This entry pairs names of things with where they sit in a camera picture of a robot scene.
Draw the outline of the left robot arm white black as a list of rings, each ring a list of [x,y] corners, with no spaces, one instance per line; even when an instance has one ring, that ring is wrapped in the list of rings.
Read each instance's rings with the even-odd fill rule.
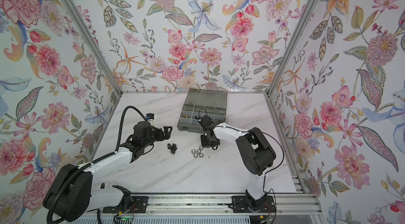
[[[159,129],[141,121],[115,151],[85,164],[63,166],[43,200],[43,207],[48,210],[46,222],[72,222],[85,212],[100,208],[129,211],[135,205],[130,190],[119,185],[98,187],[97,183],[118,168],[136,161],[155,142],[168,140],[172,130],[172,127]]]

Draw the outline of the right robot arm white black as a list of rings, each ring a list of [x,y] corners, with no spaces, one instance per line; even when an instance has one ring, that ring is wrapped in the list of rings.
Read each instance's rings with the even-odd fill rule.
[[[234,213],[276,212],[274,197],[266,191],[266,171],[273,166],[276,152],[258,128],[233,128],[226,123],[214,122],[204,115],[197,119],[204,133],[201,146],[217,150],[221,141],[236,144],[245,168],[250,172],[248,188],[243,196],[232,196]]]

